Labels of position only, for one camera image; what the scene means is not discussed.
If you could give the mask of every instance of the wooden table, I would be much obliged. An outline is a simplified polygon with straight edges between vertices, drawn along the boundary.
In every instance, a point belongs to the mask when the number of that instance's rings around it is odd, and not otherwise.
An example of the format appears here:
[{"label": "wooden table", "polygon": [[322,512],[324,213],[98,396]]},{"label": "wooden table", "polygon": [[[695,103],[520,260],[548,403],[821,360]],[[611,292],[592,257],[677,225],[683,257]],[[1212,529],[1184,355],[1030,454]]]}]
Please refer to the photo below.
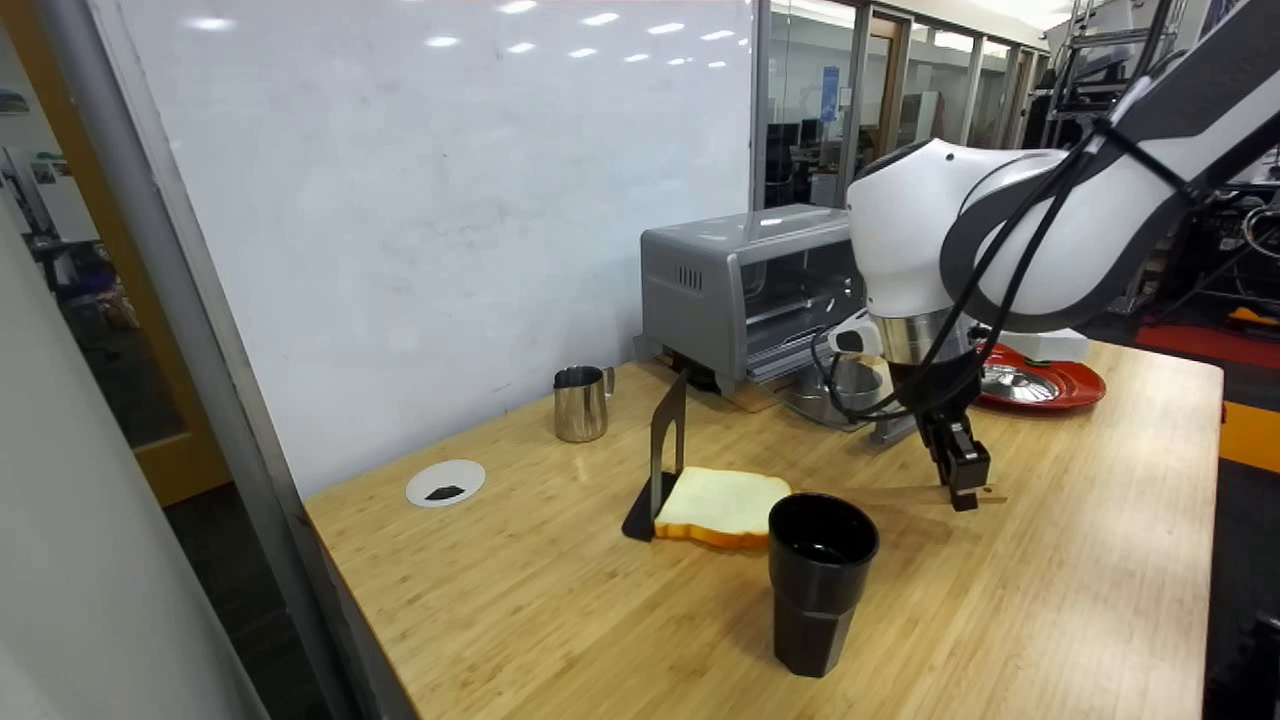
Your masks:
[{"label": "wooden table", "polygon": [[[662,367],[611,429],[557,445],[553,403],[307,502],[423,718],[1201,718],[1221,372],[1091,348],[1089,418],[971,414],[998,492],[952,512],[920,439],[889,454],[754,396],[693,396],[688,464],[754,469],[872,512],[880,556],[823,680],[773,660],[763,556],[619,536]],[[402,492],[481,460],[477,502]]]}]

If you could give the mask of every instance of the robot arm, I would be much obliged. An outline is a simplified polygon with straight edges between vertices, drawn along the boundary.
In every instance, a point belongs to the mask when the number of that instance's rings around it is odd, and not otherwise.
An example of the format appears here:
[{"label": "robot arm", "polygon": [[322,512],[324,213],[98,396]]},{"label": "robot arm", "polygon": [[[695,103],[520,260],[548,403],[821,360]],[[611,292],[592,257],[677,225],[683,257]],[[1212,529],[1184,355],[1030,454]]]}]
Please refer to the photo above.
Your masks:
[{"label": "robot arm", "polygon": [[1198,196],[1280,145],[1276,28],[1276,0],[1242,3],[1072,152],[934,142],[849,190],[870,315],[957,510],[988,477],[966,420],[981,386],[969,321],[1072,327],[1119,298]]}]

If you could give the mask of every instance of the metal mug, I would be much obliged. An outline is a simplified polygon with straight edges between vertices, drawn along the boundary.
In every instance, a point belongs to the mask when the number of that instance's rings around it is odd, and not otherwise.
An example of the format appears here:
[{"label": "metal mug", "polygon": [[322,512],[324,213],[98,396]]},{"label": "metal mug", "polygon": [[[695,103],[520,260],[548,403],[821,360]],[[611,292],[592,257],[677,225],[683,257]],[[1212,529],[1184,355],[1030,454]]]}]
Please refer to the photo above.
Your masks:
[{"label": "metal mug", "polygon": [[557,372],[557,437],[590,445],[610,433],[603,372],[592,366]]}]

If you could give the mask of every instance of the slice of bread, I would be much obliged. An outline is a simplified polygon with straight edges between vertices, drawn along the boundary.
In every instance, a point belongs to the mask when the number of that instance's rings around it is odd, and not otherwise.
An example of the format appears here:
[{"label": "slice of bread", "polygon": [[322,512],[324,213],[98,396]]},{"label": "slice of bread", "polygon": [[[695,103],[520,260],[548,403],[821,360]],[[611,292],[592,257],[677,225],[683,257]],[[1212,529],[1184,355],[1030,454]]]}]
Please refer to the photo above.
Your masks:
[{"label": "slice of bread", "polygon": [[725,553],[763,553],[768,512],[794,498],[790,481],[730,469],[683,469],[656,517],[656,536]]}]

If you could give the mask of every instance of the silver toaster oven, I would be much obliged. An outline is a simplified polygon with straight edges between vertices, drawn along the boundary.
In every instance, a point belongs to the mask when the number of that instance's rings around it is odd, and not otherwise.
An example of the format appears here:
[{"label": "silver toaster oven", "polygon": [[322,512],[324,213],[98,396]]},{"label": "silver toaster oven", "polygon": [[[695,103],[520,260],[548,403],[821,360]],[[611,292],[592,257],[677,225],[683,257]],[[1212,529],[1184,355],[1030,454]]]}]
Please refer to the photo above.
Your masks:
[{"label": "silver toaster oven", "polygon": [[646,345],[732,394],[809,366],[834,300],[861,304],[849,209],[763,209],[641,237]]}]

